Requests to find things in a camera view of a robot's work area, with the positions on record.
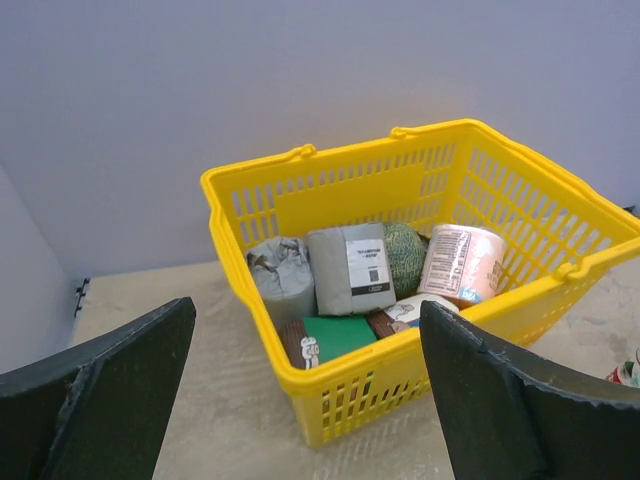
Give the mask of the red label water bottle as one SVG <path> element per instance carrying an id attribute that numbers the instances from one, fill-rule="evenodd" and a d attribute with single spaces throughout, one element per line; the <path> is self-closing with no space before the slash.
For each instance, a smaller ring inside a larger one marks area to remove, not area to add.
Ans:
<path id="1" fill-rule="evenodd" d="M 612 383 L 638 388 L 640 386 L 639 353 L 640 349 L 637 348 L 632 356 L 617 365 L 605 379 Z"/>

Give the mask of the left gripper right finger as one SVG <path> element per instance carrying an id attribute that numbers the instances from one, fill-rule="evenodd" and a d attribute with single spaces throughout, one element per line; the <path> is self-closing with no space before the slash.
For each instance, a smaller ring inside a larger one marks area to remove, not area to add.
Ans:
<path id="1" fill-rule="evenodd" d="M 457 479 L 636 479 L 639 391 L 557 364 L 436 302 L 420 339 Z"/>

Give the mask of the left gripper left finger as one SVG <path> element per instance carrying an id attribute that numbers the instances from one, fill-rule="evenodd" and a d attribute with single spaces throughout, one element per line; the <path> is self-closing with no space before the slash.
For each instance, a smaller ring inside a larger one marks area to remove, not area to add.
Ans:
<path id="1" fill-rule="evenodd" d="M 177 298 L 2 374 L 2 478 L 152 478 L 195 320 Z"/>

